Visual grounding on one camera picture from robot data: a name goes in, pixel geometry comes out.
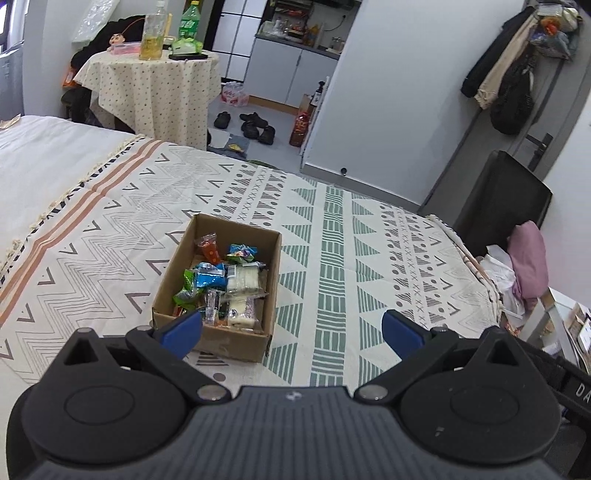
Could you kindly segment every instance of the cardboard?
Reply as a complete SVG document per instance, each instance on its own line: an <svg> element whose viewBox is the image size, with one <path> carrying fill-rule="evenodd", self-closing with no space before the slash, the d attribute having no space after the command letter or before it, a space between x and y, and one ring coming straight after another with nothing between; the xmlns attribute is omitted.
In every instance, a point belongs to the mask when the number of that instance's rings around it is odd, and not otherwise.
<svg viewBox="0 0 591 480"><path fill-rule="evenodd" d="M260 319L263 334L204 325L202 337L195 346L195 350L238 360L261 362L264 355L268 354L275 327L275 304L281 260L279 232L230 222L204 213L195 215L168 264L154 299L152 305L154 326L162 327L175 319L173 295L183 288L183 271L206 261L195 240L209 233L217 235L217 248L222 257L228 252L230 244L245 244L258 249L256 260L267 264L268 295L261 301L263 306Z"/></svg>

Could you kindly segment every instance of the bed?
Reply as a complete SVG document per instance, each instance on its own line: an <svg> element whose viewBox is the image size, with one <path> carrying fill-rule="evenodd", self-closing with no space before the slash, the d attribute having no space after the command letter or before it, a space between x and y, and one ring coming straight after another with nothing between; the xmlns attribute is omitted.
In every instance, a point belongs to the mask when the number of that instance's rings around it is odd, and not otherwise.
<svg viewBox="0 0 591 480"><path fill-rule="evenodd" d="M0 245L9 249L0 274L4 421L76 328L121 335L151 320L160 278L197 212L283 237L265 361L186 358L234 393L242 384L355 389L399 361L381 335L388 308L467 337L497 323L494 289L437 219L149 138L49 118L12 128L0 134L0 168L8 153L17 169L2 176L12 196L2 201L5 212L19 198L26 210Z"/></svg>

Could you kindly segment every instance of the floor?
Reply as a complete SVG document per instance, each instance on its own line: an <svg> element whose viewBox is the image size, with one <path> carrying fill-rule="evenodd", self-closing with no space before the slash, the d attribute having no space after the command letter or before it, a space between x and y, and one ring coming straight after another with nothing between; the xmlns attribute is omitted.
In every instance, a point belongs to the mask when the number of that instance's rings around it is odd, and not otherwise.
<svg viewBox="0 0 591 480"><path fill-rule="evenodd" d="M299 173L300 149L289 144L291 130L295 121L293 115L258 105L234 107L223 103L218 97L209 105L207 126L210 130L213 129L213 123L217 115L223 111L229 112L232 117L226 130L227 133L232 135L242 136L240 130L243 123L240 120L241 113L257 112L261 118L267 120L275 128L275 142L273 145L263 145L256 140L250 141L246 152L248 160L259 160L289 173Z"/></svg>

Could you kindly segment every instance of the white wall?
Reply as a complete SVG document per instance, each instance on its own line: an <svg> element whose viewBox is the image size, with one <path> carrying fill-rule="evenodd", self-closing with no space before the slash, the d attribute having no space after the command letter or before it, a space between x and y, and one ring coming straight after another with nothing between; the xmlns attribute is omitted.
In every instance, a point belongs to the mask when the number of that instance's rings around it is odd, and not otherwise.
<svg viewBox="0 0 591 480"><path fill-rule="evenodd" d="M307 164L421 204L476 113L463 79L522 0L365 0Z"/></svg>
<svg viewBox="0 0 591 480"><path fill-rule="evenodd" d="M591 306L591 96L544 183L553 194L542 234L550 286Z"/></svg>
<svg viewBox="0 0 591 480"><path fill-rule="evenodd" d="M92 0L31 0L24 28L23 95L27 115L63 116L61 96L72 55L72 36ZM112 18L142 15L156 0L121 0ZM178 31L184 0L169 0Z"/></svg>
<svg viewBox="0 0 591 480"><path fill-rule="evenodd" d="M343 10L341 8L332 8L327 5L322 4L314 4L314 10L310 19L308 20L308 27L313 27L314 25L320 26L322 23L324 24L324 28L327 30L331 30L332 28L337 27L341 20L343 20L343 15L346 16L343 24L337 28L335 28L332 32L325 32L320 39L320 45L329 47L330 40L333 37L341 37L343 39L347 39L349 36L349 32L351 31L351 27L353 26L353 21L357 16L357 12L359 11L360 4L355 2L355 6L351 10Z"/></svg>

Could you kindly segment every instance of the blue snack package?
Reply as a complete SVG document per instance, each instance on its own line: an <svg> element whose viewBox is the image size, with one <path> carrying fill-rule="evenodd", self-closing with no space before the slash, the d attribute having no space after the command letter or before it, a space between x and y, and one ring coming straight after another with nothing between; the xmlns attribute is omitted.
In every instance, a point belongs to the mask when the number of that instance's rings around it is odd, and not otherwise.
<svg viewBox="0 0 591 480"><path fill-rule="evenodd" d="M195 288L226 289L226 270L223 264L212 265L211 263L201 262L194 270L193 286Z"/></svg>
<svg viewBox="0 0 591 480"><path fill-rule="evenodd" d="M236 262L239 264L250 263L255 259L255 255L258 252L256 247L249 247L248 245L230 245L230 251L226 258L228 261Z"/></svg>

